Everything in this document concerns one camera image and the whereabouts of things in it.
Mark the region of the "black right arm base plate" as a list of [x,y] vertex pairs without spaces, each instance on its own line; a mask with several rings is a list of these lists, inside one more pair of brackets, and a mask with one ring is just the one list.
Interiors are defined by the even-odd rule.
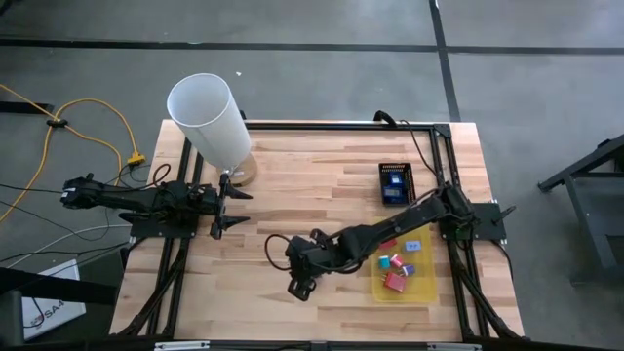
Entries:
[[448,241],[505,241],[504,218],[516,207],[502,210],[497,203],[473,203],[474,215],[467,224],[450,219],[439,222],[441,234]]

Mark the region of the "black metal stand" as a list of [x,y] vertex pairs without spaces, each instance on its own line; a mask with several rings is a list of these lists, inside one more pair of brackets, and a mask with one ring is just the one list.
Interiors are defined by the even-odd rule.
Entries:
[[624,134],[537,184],[549,192],[566,188],[594,266],[570,278],[574,286],[624,283]]

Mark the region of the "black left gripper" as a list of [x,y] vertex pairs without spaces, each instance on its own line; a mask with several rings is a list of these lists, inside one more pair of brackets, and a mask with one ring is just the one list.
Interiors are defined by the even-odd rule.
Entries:
[[220,239],[225,229],[234,225],[248,221],[248,217],[225,217],[225,195],[228,189],[228,196],[232,199],[250,200],[252,195],[240,191],[236,187],[229,186],[228,174],[219,176],[218,188],[213,188],[210,184],[197,184],[195,192],[198,198],[199,212],[202,215],[212,215],[214,217],[211,225],[210,236],[213,239]]

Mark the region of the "white labelled box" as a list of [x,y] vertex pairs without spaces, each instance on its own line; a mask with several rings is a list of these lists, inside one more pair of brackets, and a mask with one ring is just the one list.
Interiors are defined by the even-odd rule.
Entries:
[[[41,271],[40,274],[79,281],[80,273],[76,264],[77,260],[71,259]],[[26,341],[49,332],[86,313],[86,305],[82,302],[66,302],[60,299],[33,297],[23,297],[21,302],[23,332]]]

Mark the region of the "silver metal bracket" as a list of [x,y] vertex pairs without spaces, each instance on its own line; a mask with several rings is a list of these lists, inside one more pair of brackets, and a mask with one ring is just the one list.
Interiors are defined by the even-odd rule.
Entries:
[[428,343],[427,351],[483,351],[479,344],[436,342]]
[[153,351],[204,351],[211,348],[209,340],[167,341],[154,344]]

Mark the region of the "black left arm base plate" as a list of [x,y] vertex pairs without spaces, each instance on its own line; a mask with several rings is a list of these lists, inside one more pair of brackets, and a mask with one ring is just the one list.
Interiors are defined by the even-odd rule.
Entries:
[[196,214],[167,211],[121,212],[118,216],[132,226],[131,235],[136,238],[190,239],[199,222]]

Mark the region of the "black flat floor bar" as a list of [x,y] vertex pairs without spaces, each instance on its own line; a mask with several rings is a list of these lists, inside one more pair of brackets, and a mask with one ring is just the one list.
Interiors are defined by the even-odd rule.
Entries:
[[45,114],[52,113],[54,106],[48,103],[37,103],[33,106],[27,102],[0,101],[0,113],[14,114]]

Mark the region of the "grey metal post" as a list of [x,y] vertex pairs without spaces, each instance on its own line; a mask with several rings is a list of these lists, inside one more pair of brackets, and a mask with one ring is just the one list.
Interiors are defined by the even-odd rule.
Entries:
[[0,295],[0,347],[24,343],[22,294],[19,291]]

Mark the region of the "yellow translucent plastic tray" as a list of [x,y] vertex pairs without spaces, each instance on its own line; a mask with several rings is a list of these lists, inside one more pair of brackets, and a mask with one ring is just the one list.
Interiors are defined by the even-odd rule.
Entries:
[[[371,293],[376,302],[381,303],[430,303],[437,300],[437,283],[434,267],[434,251],[431,243],[431,228],[429,224],[412,230],[398,238],[397,245],[389,250],[380,248],[369,258]],[[405,241],[419,240],[421,250],[407,253],[403,246]],[[404,265],[411,264],[415,267],[415,274],[406,277],[407,284],[403,292],[393,292],[383,287],[382,278],[387,273],[403,275],[401,268],[392,265],[389,269],[380,269],[378,258],[382,255],[398,254],[404,261]]]

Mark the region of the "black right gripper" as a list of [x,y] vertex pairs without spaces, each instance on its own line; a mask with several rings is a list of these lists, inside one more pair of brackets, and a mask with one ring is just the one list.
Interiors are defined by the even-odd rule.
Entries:
[[290,270],[292,279],[287,291],[294,297],[307,301],[317,286],[314,278],[340,269],[341,256],[338,254],[337,244],[318,228],[314,228],[308,237],[303,238],[314,242],[316,248],[306,252],[309,263],[306,269]]

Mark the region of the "black aluminium table frame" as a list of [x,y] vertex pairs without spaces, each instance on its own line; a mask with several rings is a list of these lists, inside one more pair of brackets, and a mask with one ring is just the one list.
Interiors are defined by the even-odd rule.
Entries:
[[416,190],[432,188],[435,177],[429,136],[372,123],[290,122],[251,126],[258,164],[248,185],[250,200],[227,205],[229,215],[249,218],[221,240],[202,220],[189,248],[175,336],[180,339],[456,341],[459,319],[448,249],[433,234],[437,300],[430,303],[376,302],[371,269],[321,279],[307,301],[287,291],[285,240],[319,228],[372,223],[389,216],[382,205],[377,168],[408,162]]

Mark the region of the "white shade wooden base lamp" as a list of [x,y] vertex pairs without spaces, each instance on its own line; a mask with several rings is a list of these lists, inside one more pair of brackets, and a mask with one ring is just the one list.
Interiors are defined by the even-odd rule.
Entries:
[[246,186],[257,176],[252,139],[230,87],[220,76],[197,73],[177,82],[166,106],[205,162],[229,177],[234,186]]

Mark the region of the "dark blue box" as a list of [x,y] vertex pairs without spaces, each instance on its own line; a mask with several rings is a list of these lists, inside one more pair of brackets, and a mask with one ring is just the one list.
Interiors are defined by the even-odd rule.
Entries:
[[384,174],[381,180],[382,200],[385,205],[400,205],[406,202],[404,181],[400,173]]

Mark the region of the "black metal beam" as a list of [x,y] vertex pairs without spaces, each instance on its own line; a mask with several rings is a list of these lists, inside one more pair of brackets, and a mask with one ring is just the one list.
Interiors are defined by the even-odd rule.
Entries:
[[0,268],[0,295],[13,291],[25,297],[104,305],[114,305],[118,293],[115,286]]

